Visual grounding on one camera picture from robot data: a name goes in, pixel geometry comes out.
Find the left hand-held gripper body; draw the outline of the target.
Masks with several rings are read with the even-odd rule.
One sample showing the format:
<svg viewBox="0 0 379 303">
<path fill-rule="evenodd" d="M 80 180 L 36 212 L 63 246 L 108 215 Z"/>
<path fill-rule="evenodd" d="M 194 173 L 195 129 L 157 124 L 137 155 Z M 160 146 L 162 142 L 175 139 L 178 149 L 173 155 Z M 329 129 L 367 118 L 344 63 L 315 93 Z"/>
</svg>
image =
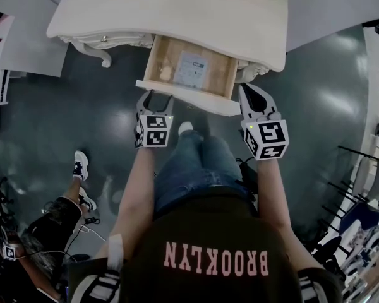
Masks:
<svg viewBox="0 0 379 303">
<path fill-rule="evenodd" d="M 168 145 L 174 119 L 172 110 L 166 110 L 165 112 L 137 110 L 136 114 L 135 147 L 165 148 Z"/>
</svg>

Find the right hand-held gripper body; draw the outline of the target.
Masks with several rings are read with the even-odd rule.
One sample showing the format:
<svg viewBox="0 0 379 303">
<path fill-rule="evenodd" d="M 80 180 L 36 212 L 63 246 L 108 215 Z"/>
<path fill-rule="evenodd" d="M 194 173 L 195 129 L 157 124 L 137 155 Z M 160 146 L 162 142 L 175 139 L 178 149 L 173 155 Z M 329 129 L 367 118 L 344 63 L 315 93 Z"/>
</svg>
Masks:
<svg viewBox="0 0 379 303">
<path fill-rule="evenodd" d="M 277 111 L 243 114 L 241 135 L 256 161 L 282 158 L 289 146 L 287 123 Z"/>
</svg>

